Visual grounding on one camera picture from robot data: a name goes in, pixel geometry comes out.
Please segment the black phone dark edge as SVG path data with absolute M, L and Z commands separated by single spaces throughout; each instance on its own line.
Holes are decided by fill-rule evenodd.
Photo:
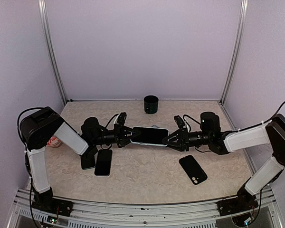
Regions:
M 111 149 L 99 150 L 94 172 L 96 176 L 110 175 L 112 154 L 113 151 Z

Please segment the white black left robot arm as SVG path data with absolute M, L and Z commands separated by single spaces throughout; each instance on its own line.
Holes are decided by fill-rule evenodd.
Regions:
M 102 126 L 96 117 L 87 118 L 77 132 L 61 115 L 49 106 L 30 108 L 32 113 L 17 119 L 17 130 L 25 147 L 25 159 L 36 200 L 46 211 L 57 207 L 57 200 L 49 184 L 45 163 L 45 149 L 62 142 L 81 158 L 82 169 L 96 166 L 98 146 L 116 144 L 125 147 L 140 131 L 125 126 L 127 114 L 116 114 L 113 129 Z

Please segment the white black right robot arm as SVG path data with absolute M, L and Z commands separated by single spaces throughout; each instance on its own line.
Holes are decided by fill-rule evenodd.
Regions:
M 285 169 L 285 117 L 278 112 L 256 125 L 225 132 L 221 131 L 219 116 L 213 112 L 200 114 L 199 132 L 189 132 L 187 123 L 178 115 L 174 117 L 174 121 L 178 129 L 163 138 L 162 142 L 180 152 L 188 151 L 190 147 L 207 145 L 210 151 L 225 155 L 263 144 L 271 145 L 271 157 L 239 189 L 233 201 L 236 210 L 245 210 L 252 203 L 252 197 Z

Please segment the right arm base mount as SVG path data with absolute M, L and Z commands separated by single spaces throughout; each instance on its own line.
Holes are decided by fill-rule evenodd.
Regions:
M 257 208 L 259 204 L 256 199 L 247 201 L 245 199 L 236 197 L 232 199 L 220 200 L 217 202 L 217 206 L 220 216 L 227 216 L 251 210 L 252 208 Z

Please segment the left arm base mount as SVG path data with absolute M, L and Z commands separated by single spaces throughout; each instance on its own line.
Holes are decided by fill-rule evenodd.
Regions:
M 53 197 L 39 197 L 34 198 L 32 207 L 58 216 L 69 217 L 73 209 L 73 202 Z

